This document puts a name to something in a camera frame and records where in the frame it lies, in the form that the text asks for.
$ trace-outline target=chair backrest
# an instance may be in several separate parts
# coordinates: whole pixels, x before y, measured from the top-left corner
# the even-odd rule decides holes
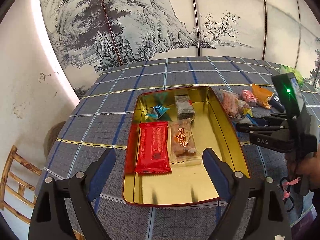
[[[34,166],[33,164],[31,164],[30,162],[26,161],[19,154],[17,154],[17,150],[18,150],[17,147],[12,145],[10,153],[9,153],[9,156],[7,158],[7,161],[6,161],[5,165],[4,165],[4,170],[3,170],[3,173],[2,173],[1,183],[0,183],[0,208],[2,210],[3,210],[3,208],[6,208],[12,214],[14,214],[17,218],[19,218],[19,219],[25,221],[26,223],[30,224],[30,219],[29,218],[27,218],[26,216],[22,215],[18,211],[16,211],[13,207],[11,207],[7,202],[4,201],[4,192],[7,190],[7,192],[9,192],[10,194],[14,195],[16,198],[18,198],[19,200],[21,200],[23,203],[27,204],[31,208],[34,208],[35,203],[36,203],[36,198],[34,198],[33,202],[31,202],[31,201],[29,201],[28,199],[26,199],[24,197],[24,190],[26,188],[34,191],[35,187],[30,185],[29,183],[25,182],[24,180],[20,179],[15,174],[13,174],[10,171],[10,168],[11,168],[13,160],[15,160],[18,163],[20,163],[21,165],[23,165],[25,168],[27,168],[28,170],[32,171],[33,173],[35,173],[35,174],[37,174],[39,176],[41,175],[41,170],[39,168],[37,168],[36,166]],[[8,176],[10,176],[16,182],[19,183],[18,192],[14,191],[11,187],[9,187],[7,185]]]

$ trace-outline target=blue gripper pad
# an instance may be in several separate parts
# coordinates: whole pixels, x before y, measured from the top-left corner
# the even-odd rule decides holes
[[[114,149],[111,149],[90,182],[89,192],[87,194],[87,199],[90,203],[100,196],[115,163],[116,153]]]
[[[229,182],[226,176],[222,173],[215,159],[213,158],[212,152],[208,149],[205,149],[203,151],[203,154],[202,154],[203,165],[207,170],[207,173],[214,187],[216,188],[216,191],[219,194],[219,197],[223,198],[226,202],[229,202],[229,200],[232,197],[229,191]]]

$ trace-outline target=person's hand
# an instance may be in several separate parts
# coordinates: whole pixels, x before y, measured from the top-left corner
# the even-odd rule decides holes
[[[290,180],[295,179],[295,171],[296,174],[309,177],[311,189],[320,188],[320,145],[318,147],[318,151],[314,153],[312,158],[303,159],[300,163],[298,163],[298,166],[295,161],[290,160],[289,154],[286,154],[284,158],[287,160],[288,175]]]

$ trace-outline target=plastic-wrapped snack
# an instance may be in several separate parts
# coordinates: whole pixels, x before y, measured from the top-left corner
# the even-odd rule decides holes
[[[190,118],[169,122],[169,127],[171,131],[170,164],[201,158],[193,140]]]
[[[257,99],[255,96],[252,94],[251,91],[249,90],[242,90],[241,92],[241,97],[243,98],[244,101],[248,103],[250,107],[256,106],[257,104]]]
[[[153,119],[158,120],[168,109],[164,106],[157,105],[154,106],[149,110],[149,112],[146,114],[146,116],[152,117]]]
[[[239,115],[238,95],[223,89],[220,89],[220,93],[222,95],[222,107],[227,115],[237,117]]]
[[[303,87],[303,77],[301,76],[300,72],[294,68],[281,65],[280,74],[290,73],[290,72],[294,73],[294,75],[296,76],[297,82],[299,84],[299,87],[302,88]]]
[[[168,122],[141,123],[140,132],[140,146],[135,172],[170,172],[167,151]]]
[[[256,84],[252,84],[252,93],[257,99],[257,104],[266,109],[271,109],[268,99],[272,97],[273,93],[265,88],[259,87]]]
[[[178,119],[191,118],[193,120],[195,117],[195,110],[193,109],[190,97],[188,95],[175,96],[174,100],[178,109]]]
[[[256,122],[254,122],[251,117],[252,117],[251,115],[246,114],[245,117],[241,119],[241,121],[239,121],[239,123],[251,123],[251,124],[257,125]]]
[[[239,100],[238,106],[239,106],[239,112],[242,116],[245,116],[246,114],[249,114],[250,116],[252,116],[251,108],[246,101]]]

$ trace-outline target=white wall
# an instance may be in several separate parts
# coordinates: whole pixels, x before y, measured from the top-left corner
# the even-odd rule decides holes
[[[39,0],[16,0],[0,24],[0,37],[0,173],[12,144],[22,157],[42,169],[48,130],[66,120],[79,100],[52,57],[52,47],[46,46],[50,42]],[[12,171],[36,185],[38,177],[18,163]],[[17,189],[15,182],[9,179],[8,183]],[[32,192],[26,190],[26,196],[33,200]],[[13,196],[6,193],[5,200],[31,217],[32,209]],[[19,239],[27,239],[28,225],[6,209],[1,212]]]

